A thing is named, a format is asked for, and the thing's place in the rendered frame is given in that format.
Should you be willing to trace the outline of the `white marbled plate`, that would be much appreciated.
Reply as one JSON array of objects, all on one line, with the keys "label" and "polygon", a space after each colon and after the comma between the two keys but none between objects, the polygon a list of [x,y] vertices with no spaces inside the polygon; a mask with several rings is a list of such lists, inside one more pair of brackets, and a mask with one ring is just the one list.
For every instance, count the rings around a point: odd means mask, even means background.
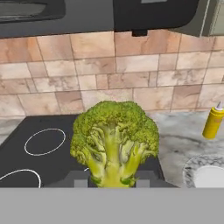
[{"label": "white marbled plate", "polygon": [[205,154],[189,159],[183,167],[188,188],[224,188],[224,155]]}]

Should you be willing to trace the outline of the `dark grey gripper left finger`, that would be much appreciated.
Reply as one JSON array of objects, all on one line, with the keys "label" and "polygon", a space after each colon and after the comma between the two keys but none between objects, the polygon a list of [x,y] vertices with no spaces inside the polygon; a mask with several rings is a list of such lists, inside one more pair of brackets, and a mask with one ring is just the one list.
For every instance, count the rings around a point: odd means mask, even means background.
[{"label": "dark grey gripper left finger", "polygon": [[70,171],[63,179],[46,185],[48,188],[88,188],[90,186],[89,170]]}]

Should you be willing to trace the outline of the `grey cupboard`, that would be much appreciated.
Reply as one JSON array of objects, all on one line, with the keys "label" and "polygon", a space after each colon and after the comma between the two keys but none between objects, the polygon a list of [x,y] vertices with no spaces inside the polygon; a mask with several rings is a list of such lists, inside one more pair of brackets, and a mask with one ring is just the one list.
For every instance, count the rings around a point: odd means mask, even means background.
[{"label": "grey cupboard", "polygon": [[199,0],[192,20],[171,31],[194,37],[224,36],[224,0]]}]

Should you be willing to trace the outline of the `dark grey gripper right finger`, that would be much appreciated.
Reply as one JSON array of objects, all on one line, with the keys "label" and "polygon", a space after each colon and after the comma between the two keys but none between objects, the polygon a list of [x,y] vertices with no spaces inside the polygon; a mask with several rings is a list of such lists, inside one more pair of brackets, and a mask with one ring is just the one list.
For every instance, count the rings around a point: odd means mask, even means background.
[{"label": "dark grey gripper right finger", "polygon": [[176,188],[161,178],[158,178],[153,171],[137,171],[135,188]]}]

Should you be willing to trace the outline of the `black hob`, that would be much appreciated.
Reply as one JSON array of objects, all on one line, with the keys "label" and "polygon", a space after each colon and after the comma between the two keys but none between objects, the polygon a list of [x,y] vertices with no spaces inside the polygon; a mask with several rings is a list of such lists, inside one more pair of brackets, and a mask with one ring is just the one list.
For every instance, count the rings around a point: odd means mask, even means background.
[{"label": "black hob", "polygon": [[87,170],[70,155],[76,115],[26,117],[0,144],[0,187],[46,187]]}]

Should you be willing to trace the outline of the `yellow squeeze bottle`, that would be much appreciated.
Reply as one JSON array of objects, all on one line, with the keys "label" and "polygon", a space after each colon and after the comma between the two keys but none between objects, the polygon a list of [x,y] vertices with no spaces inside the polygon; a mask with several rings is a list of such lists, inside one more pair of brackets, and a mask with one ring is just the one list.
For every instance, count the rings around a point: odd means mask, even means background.
[{"label": "yellow squeeze bottle", "polygon": [[206,124],[202,132],[202,136],[206,139],[214,139],[221,126],[222,119],[224,118],[224,108],[221,102],[215,107],[212,107],[209,111],[209,115],[206,119]]}]

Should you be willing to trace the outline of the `green broccoli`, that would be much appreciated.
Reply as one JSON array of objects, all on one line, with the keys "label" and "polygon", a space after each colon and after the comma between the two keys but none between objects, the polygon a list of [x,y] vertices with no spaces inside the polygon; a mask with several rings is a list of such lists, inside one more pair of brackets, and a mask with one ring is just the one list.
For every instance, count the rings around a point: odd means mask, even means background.
[{"label": "green broccoli", "polygon": [[158,148],[158,126],[133,101],[101,101],[73,123],[70,155],[99,187],[132,187],[139,165]]}]

